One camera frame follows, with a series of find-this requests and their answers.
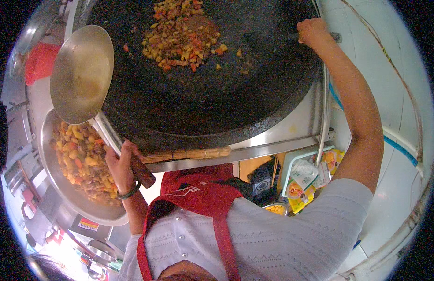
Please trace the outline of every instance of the white tiled wall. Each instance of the white tiled wall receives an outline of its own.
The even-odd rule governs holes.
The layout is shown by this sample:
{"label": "white tiled wall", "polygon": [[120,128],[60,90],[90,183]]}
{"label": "white tiled wall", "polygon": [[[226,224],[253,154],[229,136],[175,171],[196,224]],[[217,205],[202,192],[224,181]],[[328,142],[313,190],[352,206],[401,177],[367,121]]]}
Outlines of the white tiled wall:
{"label": "white tiled wall", "polygon": [[[424,126],[426,177],[421,179],[405,156],[385,144],[379,184],[361,232],[362,242],[344,262],[339,273],[378,250],[401,226],[428,180],[434,159],[434,110],[430,86],[411,35],[386,0],[348,2],[375,28],[389,56],[416,96]],[[416,146],[415,117],[408,94],[378,43],[340,0],[321,0],[319,4],[330,31],[342,34],[341,48],[365,76],[378,104],[383,126],[399,132]],[[340,110],[332,112],[331,126],[338,138],[335,144],[345,150],[350,134],[344,113]]]}

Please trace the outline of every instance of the right hand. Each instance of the right hand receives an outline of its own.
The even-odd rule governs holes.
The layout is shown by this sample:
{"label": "right hand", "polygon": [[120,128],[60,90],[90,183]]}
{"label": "right hand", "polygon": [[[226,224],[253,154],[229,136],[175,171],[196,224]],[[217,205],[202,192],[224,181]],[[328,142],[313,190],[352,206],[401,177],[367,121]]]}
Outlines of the right hand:
{"label": "right hand", "polygon": [[317,51],[328,43],[335,42],[322,18],[305,19],[297,24],[300,38],[298,42]]}
{"label": "right hand", "polygon": [[134,174],[130,164],[131,154],[135,154],[139,158],[142,157],[137,146],[129,140],[125,140],[122,145],[120,159],[117,158],[117,154],[112,148],[108,148],[106,153],[106,163],[121,195],[127,194],[135,187]]}

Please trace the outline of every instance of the stir-fried vegetables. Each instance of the stir-fried vegetables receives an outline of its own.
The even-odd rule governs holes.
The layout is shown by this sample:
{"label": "stir-fried vegetables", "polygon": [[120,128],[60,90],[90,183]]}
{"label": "stir-fried vegetables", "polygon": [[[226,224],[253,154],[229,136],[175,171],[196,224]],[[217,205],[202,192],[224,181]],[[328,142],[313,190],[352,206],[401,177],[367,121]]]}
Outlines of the stir-fried vegetables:
{"label": "stir-fried vegetables", "polygon": [[117,186],[104,160],[107,146],[89,123],[53,129],[52,146],[64,176],[91,201],[120,205]]}
{"label": "stir-fried vegetables", "polygon": [[[217,43],[220,32],[203,16],[202,1],[165,0],[154,4],[154,18],[142,41],[142,53],[165,71],[172,66],[189,66],[197,70]],[[213,53],[223,55],[222,44]]]}

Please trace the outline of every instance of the red apron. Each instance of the red apron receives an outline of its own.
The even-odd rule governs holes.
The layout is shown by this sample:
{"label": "red apron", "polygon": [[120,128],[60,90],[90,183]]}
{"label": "red apron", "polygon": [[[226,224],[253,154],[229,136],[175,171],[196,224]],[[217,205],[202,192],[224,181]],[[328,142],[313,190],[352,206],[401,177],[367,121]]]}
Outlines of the red apron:
{"label": "red apron", "polygon": [[211,182],[232,177],[231,163],[164,174],[161,196],[148,207],[144,230],[137,244],[137,261],[145,281],[152,280],[145,251],[145,235],[157,219],[167,215],[176,206],[212,217],[215,239],[226,274],[229,280],[240,280],[226,216],[234,199],[242,197],[242,194],[230,185]]}

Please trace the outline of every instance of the black wok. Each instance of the black wok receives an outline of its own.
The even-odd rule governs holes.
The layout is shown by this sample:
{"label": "black wok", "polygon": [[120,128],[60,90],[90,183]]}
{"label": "black wok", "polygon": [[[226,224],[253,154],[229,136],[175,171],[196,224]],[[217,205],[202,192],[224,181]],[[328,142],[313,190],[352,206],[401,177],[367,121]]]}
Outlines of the black wok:
{"label": "black wok", "polygon": [[[97,1],[87,24],[102,26],[112,38],[113,80],[102,110],[115,130],[139,146],[208,148],[241,142],[287,116],[307,94],[320,66],[308,47],[291,44],[271,55],[250,49],[243,35],[296,33],[296,25],[316,17],[311,1],[204,1],[229,51],[211,56],[192,73],[174,67],[165,73],[142,55],[142,32],[155,22],[153,1]],[[131,58],[124,52],[128,44]],[[236,56],[242,47],[243,56]],[[219,63],[222,69],[216,70]],[[240,67],[250,65],[249,73]]]}

